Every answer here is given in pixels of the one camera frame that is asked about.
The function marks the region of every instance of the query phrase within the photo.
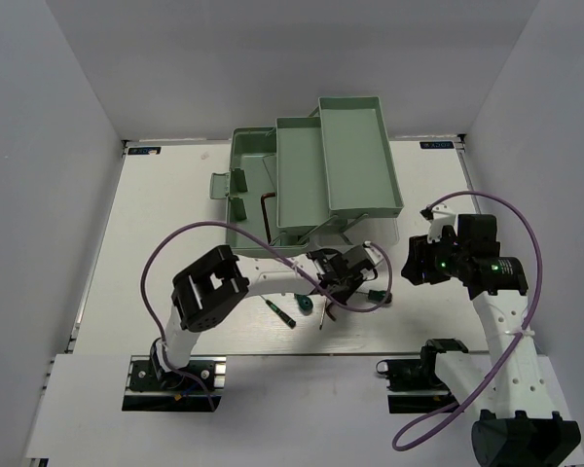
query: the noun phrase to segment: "purple hose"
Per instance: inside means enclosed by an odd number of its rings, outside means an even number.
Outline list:
[[[445,195],[444,197],[437,199],[432,204],[429,204],[428,208],[432,209],[434,206],[436,206],[440,202],[443,202],[443,201],[450,199],[450,198],[461,197],[463,195],[471,195],[474,197],[488,198],[488,199],[492,199],[494,201],[497,201],[500,204],[503,204],[504,206],[508,207],[511,211],[513,211],[517,215],[517,217],[519,217],[519,219],[524,224],[524,227],[526,227],[526,230],[528,231],[529,237],[532,240],[532,245],[534,246],[534,254],[536,255],[536,284],[534,286],[534,295],[532,296],[532,304],[530,305],[528,313],[526,314],[526,317],[524,318],[524,321],[522,322],[522,330],[525,330],[528,328],[528,325],[531,322],[532,317],[534,316],[534,312],[536,311],[536,307],[538,306],[538,301],[539,301],[540,296],[541,296],[541,286],[543,283],[543,260],[541,258],[541,249],[538,245],[538,240],[536,239],[536,235],[534,234],[534,230],[532,229],[531,225],[529,224],[529,222],[526,219],[526,217],[524,216],[524,214],[522,214],[521,211],[519,209],[517,209],[513,204],[506,201],[505,199],[496,197],[494,195],[489,195],[489,194],[484,193],[484,192],[478,192],[478,191],[474,191],[474,190],[471,190],[471,191],[466,190],[466,191],[462,191],[462,192],[450,193],[449,195]],[[493,378],[499,373],[499,371],[501,370],[501,368],[504,365],[504,363],[506,362],[506,360],[508,360],[508,358],[511,356],[511,354],[513,353],[513,351],[517,347],[517,344],[519,343],[519,341],[522,339],[523,336],[524,335],[522,333],[515,335],[515,339],[513,339],[510,342],[510,344],[508,345],[508,347],[506,348],[504,353],[502,353],[501,356],[497,359],[497,362],[495,362],[495,365],[493,365],[493,367],[487,373],[487,375],[484,377],[482,382],[478,385],[478,387],[476,387],[476,389],[474,389],[474,391],[469,396],[467,396],[467,398],[463,402],[460,403],[460,405],[455,409],[454,412],[450,413],[446,418],[441,420],[435,427],[433,427],[432,429],[430,429],[429,431],[427,431],[426,433],[421,435],[419,438],[413,440],[411,443],[404,445],[404,446],[398,446],[398,441],[400,440],[402,435],[404,435],[407,431],[409,431],[409,429],[411,429],[411,427],[417,425],[421,421],[424,421],[428,418],[431,418],[432,416],[434,416],[438,413],[444,413],[444,412],[454,408],[456,406],[456,403],[450,404],[450,405],[448,405],[446,407],[442,407],[441,409],[438,409],[434,412],[426,413],[426,414],[416,418],[415,420],[407,423],[405,426],[403,426],[400,429],[400,431],[398,431],[398,433],[396,433],[396,436],[394,436],[394,438],[391,442],[391,446],[395,450],[398,450],[398,451],[404,451],[404,450],[409,450],[409,449],[415,448],[416,446],[421,445],[425,441],[428,441],[430,438],[435,436],[437,433],[439,433],[441,430],[443,430],[445,427],[447,427],[450,423],[452,423],[459,415],[461,415],[463,412],[465,412],[467,410],[467,408],[469,406],[471,406],[472,403],[476,400],[476,398],[478,396],[480,396],[480,394],[487,388],[487,386],[491,383]]]
[[[309,274],[307,274],[303,269],[296,268],[293,262],[291,262],[289,259],[285,258],[284,256],[281,256],[279,254],[279,252],[276,251],[275,248],[271,247],[268,243],[266,243],[262,239],[258,238],[257,236],[253,235],[252,233],[245,231],[244,229],[241,229],[240,227],[237,227],[237,226],[234,226],[231,224],[227,224],[225,222],[220,222],[220,221],[201,221],[201,222],[195,222],[193,224],[189,224],[189,225],[184,226],[184,227],[180,227],[175,232],[170,233],[163,241],[161,241],[160,245],[158,245],[156,247],[156,249],[150,255],[149,259],[147,260],[147,263],[145,263],[145,267],[143,268],[143,272],[140,276],[140,296],[143,299],[143,304],[145,304],[147,311],[149,312],[150,316],[152,317],[152,319],[156,323],[156,326],[158,326],[158,330],[160,331],[164,363],[174,373],[177,373],[178,375],[180,375],[182,377],[187,377],[188,379],[191,379],[194,382],[196,382],[201,387],[201,389],[203,390],[205,395],[207,396],[207,401],[208,401],[210,408],[212,409],[213,412],[215,409],[214,408],[214,401],[212,400],[212,396],[211,396],[210,392],[207,390],[207,387],[205,387],[205,384],[203,383],[203,381],[200,378],[195,377],[194,375],[191,375],[190,373],[182,372],[178,368],[175,368],[173,365],[171,365],[170,362],[168,361],[168,357],[166,356],[166,334],[164,332],[164,326],[163,326],[163,323],[160,321],[160,318],[158,317],[158,315],[156,314],[156,312],[152,308],[152,305],[149,302],[149,298],[147,297],[147,291],[146,291],[146,287],[145,287],[145,283],[147,280],[147,274],[149,273],[149,269],[151,268],[152,264],[154,263],[154,260],[156,259],[156,257],[158,257],[158,255],[163,250],[163,248],[165,246],[167,246],[178,235],[180,235],[186,231],[196,229],[197,227],[222,227],[224,229],[229,229],[231,231],[235,231],[241,235],[246,236],[249,240],[257,243],[262,248],[264,248],[269,253],[271,253],[276,258],[278,258],[287,267],[293,269],[295,272],[297,272],[299,275],[301,275],[307,282],[309,282],[311,285],[313,285],[313,287],[315,287],[315,289],[318,292],[320,292],[323,296],[325,296],[327,299],[329,299],[335,305],[339,306],[340,308],[347,309],[348,311],[354,311],[354,312],[358,312],[358,313],[367,313],[370,311],[374,311],[376,309],[379,309],[381,306],[383,306],[386,303],[387,299],[389,298],[389,293],[391,292],[391,284],[393,282],[393,271],[391,268],[391,261],[389,260],[387,253],[379,245],[372,243],[372,242],[370,242],[372,247],[376,248],[379,251],[379,253],[381,253],[383,255],[383,258],[385,259],[385,263],[387,264],[387,274],[388,274],[387,293],[385,294],[385,297],[378,304],[376,304],[374,306],[371,306],[369,308],[355,308],[353,306],[339,303],[337,300],[335,300],[331,296],[331,294],[329,294],[329,292],[327,292],[322,287],[320,287],[320,284],[315,279],[313,279]]]

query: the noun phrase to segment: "purple cable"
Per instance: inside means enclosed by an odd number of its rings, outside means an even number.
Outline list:
[[[289,259],[285,258],[284,256],[281,256],[279,254],[279,252],[276,251],[275,248],[271,247],[268,243],[266,243],[262,239],[258,238],[257,236],[255,236],[252,233],[245,231],[244,229],[241,229],[240,227],[237,227],[237,226],[234,226],[231,224],[227,224],[225,222],[220,222],[220,221],[201,221],[201,222],[195,222],[193,224],[189,224],[189,225],[184,226],[184,227],[180,227],[175,232],[170,233],[163,241],[161,241],[160,245],[158,245],[156,247],[156,249],[150,255],[149,259],[147,260],[147,263],[145,263],[145,267],[143,268],[143,272],[140,276],[140,296],[143,299],[143,304],[145,304],[147,311],[149,312],[150,316],[152,317],[152,319],[156,323],[158,330],[160,331],[160,337],[161,337],[161,341],[162,341],[161,348],[163,350],[164,363],[174,373],[176,373],[182,377],[187,377],[188,379],[191,379],[194,382],[196,382],[201,387],[201,389],[203,390],[205,395],[207,396],[207,401],[208,401],[210,408],[212,409],[213,412],[215,410],[214,401],[212,400],[212,396],[211,396],[210,392],[207,390],[207,387],[205,387],[205,384],[203,383],[203,381],[200,378],[195,377],[194,375],[191,375],[190,373],[183,372],[183,371],[179,370],[175,366],[171,365],[170,362],[168,361],[168,357],[166,355],[166,333],[164,332],[164,326],[163,326],[163,323],[160,321],[160,318],[158,317],[158,315],[156,314],[156,312],[152,308],[151,303],[149,302],[149,298],[147,297],[147,291],[146,291],[146,287],[145,287],[145,283],[147,280],[147,274],[149,273],[149,269],[151,268],[152,264],[154,263],[154,260],[156,259],[156,257],[158,257],[158,255],[163,250],[163,248],[165,246],[167,246],[178,235],[180,235],[186,231],[196,229],[197,227],[222,227],[224,229],[229,229],[231,231],[235,231],[241,235],[244,235],[249,240],[257,243],[262,248],[267,250],[269,253],[274,255],[287,267],[291,268],[292,270],[297,272],[299,275],[301,275],[307,282],[309,282],[311,285],[313,285],[313,287],[315,287],[315,289],[318,292],[320,292],[323,296],[325,296],[327,299],[329,299],[335,305],[339,306],[340,308],[347,309],[348,311],[354,311],[357,313],[367,313],[370,311],[374,311],[376,309],[379,309],[381,306],[383,306],[387,302],[387,299],[389,298],[389,295],[390,295],[389,292],[391,292],[391,284],[393,281],[393,271],[391,268],[391,261],[389,260],[387,253],[379,245],[372,243],[372,242],[370,242],[370,245],[372,245],[373,248],[376,248],[379,251],[379,253],[381,253],[383,255],[383,258],[385,259],[385,263],[387,264],[387,274],[388,274],[387,293],[385,294],[384,298],[378,304],[376,304],[374,306],[371,306],[369,308],[355,308],[353,306],[341,304],[340,302],[335,300],[331,296],[331,294],[329,294],[329,292],[327,292],[322,287],[320,287],[320,284],[315,279],[313,279],[313,277],[311,277],[309,274],[307,274],[303,269],[297,268],[293,262],[291,262]]]
[[[526,230],[528,231],[529,237],[532,240],[532,245],[534,246],[534,254],[536,255],[536,285],[534,286],[534,295],[532,296],[532,304],[529,307],[528,313],[526,314],[524,321],[522,322],[522,330],[525,330],[528,328],[528,325],[531,322],[532,317],[534,316],[534,312],[536,311],[536,307],[538,306],[538,301],[539,301],[540,296],[541,296],[541,286],[543,283],[543,260],[541,258],[541,249],[538,245],[538,240],[536,239],[536,235],[534,234],[534,230],[532,229],[531,225],[529,224],[529,222],[526,219],[526,217],[524,216],[524,214],[522,214],[521,211],[519,209],[517,209],[513,204],[506,201],[505,199],[502,199],[502,198],[499,198],[499,197],[496,197],[494,195],[490,195],[490,194],[487,194],[484,192],[478,192],[475,190],[471,190],[471,191],[466,190],[466,191],[462,191],[462,192],[450,193],[449,195],[445,195],[444,197],[437,199],[435,202],[433,202],[432,204],[429,204],[427,207],[429,209],[432,209],[437,204],[445,201],[446,199],[461,197],[463,195],[471,195],[474,197],[488,198],[488,199],[492,199],[494,201],[497,201],[500,204],[503,204],[504,206],[508,207],[511,211],[513,211],[517,215],[517,217],[519,217],[519,219],[524,224],[524,227],[526,227]],[[398,450],[398,451],[404,451],[404,450],[409,450],[409,449],[415,448],[416,446],[421,445],[425,441],[428,441],[430,438],[435,436],[437,433],[439,433],[441,430],[443,430],[445,427],[447,427],[450,423],[452,423],[459,415],[461,415],[463,412],[465,412],[469,406],[472,405],[472,403],[476,400],[476,398],[478,396],[480,396],[480,394],[487,388],[487,386],[491,383],[491,381],[493,381],[493,378],[499,373],[502,366],[504,365],[506,360],[508,360],[508,358],[511,356],[511,354],[513,353],[513,351],[517,347],[517,344],[519,343],[519,341],[522,339],[523,336],[524,336],[523,333],[519,333],[519,334],[515,335],[515,339],[513,339],[510,342],[510,344],[508,345],[508,347],[506,347],[506,350],[504,350],[504,353],[502,353],[501,356],[497,359],[497,361],[495,362],[495,365],[493,365],[493,367],[487,373],[487,375],[484,377],[482,382],[478,385],[478,387],[476,387],[476,389],[474,389],[474,391],[469,396],[467,396],[467,398],[462,403],[460,403],[460,405],[458,407],[456,407],[456,402],[454,402],[452,404],[449,404],[446,407],[442,407],[441,409],[438,409],[434,412],[424,414],[424,415],[416,418],[415,420],[407,423],[405,426],[403,426],[400,429],[400,431],[398,431],[398,433],[396,433],[396,436],[393,437],[393,440],[391,441],[391,446],[395,450]],[[441,420],[435,427],[433,427],[432,429],[430,429],[429,431],[427,431],[426,433],[421,435],[419,438],[413,440],[411,443],[404,445],[404,446],[398,446],[398,441],[400,440],[402,435],[404,435],[407,431],[409,431],[409,429],[411,429],[413,426],[417,425],[421,421],[424,421],[428,418],[431,418],[432,416],[434,416],[438,413],[447,412],[447,411],[453,409],[454,407],[456,407],[455,411],[450,413],[443,420]]]

